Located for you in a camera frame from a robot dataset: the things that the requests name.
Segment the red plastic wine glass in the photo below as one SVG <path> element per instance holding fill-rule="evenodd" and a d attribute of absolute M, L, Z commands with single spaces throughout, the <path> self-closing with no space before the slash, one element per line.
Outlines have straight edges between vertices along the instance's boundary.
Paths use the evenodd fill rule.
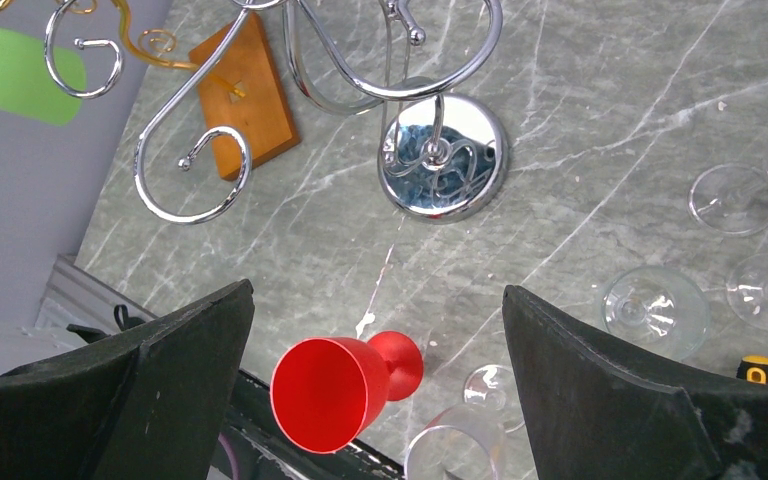
<path fill-rule="evenodd" d="M 412 395 L 424 376 L 415 342 L 384 331 L 367 341 L 305 339 L 276 365 L 270 402 L 282 433 L 297 447 L 332 454 L 362 433 L 388 402 Z"/>

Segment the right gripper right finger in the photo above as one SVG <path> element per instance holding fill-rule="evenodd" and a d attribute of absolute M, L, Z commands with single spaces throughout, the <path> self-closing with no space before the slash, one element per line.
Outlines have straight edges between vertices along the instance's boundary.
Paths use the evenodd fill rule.
<path fill-rule="evenodd" d="M 504 332 L 542 479 L 768 479 L 768 385 L 625 342 L 509 285 Z"/>

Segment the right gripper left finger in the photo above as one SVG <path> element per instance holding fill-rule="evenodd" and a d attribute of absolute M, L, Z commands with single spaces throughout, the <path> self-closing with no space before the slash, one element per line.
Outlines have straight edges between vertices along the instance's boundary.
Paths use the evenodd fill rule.
<path fill-rule="evenodd" d="M 203 479 L 253 322 L 241 280 L 0 375 L 0 479 Z"/>

